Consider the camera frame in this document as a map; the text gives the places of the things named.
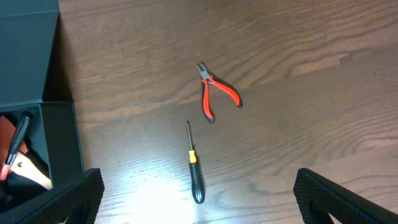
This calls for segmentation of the black handled claw hammer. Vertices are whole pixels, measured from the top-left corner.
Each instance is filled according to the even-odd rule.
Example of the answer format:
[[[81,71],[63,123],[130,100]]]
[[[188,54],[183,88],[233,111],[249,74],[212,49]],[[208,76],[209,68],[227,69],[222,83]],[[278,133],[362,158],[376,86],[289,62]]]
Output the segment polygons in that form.
[[[21,144],[24,141],[32,118],[33,114],[28,111],[24,111],[21,113],[18,124],[16,126],[16,130],[14,131],[13,137],[11,139],[7,157],[5,158],[5,161],[1,168],[1,181],[7,179],[8,173],[10,172],[11,167],[16,159],[17,153],[21,147]]]

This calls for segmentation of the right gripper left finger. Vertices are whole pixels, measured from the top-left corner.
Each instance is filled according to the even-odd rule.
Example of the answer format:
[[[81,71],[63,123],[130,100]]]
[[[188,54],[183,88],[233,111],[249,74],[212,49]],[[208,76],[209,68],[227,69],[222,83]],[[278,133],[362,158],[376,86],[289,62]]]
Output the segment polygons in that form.
[[[94,223],[104,192],[99,168],[1,214],[1,223]]]

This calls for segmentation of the orange scraper wooden handle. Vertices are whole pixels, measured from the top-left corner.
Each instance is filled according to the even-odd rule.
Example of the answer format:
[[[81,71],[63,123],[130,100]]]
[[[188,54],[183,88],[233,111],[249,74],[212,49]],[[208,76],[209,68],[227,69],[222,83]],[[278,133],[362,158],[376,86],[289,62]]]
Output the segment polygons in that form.
[[[5,116],[1,116],[1,168],[5,158],[7,157],[11,139],[15,130],[16,126],[14,126]],[[15,173],[21,177],[32,180],[46,190],[51,189],[53,187],[51,180],[28,158],[28,152],[29,150],[27,145],[25,141],[23,141],[7,178],[11,173]]]

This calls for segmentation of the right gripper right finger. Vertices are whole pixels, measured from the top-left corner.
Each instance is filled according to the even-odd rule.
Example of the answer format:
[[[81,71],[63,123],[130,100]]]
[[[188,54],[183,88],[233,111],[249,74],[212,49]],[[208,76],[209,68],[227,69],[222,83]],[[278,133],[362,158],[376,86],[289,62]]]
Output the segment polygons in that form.
[[[397,223],[397,214],[324,178],[316,172],[301,168],[297,172],[294,195],[306,224]]]

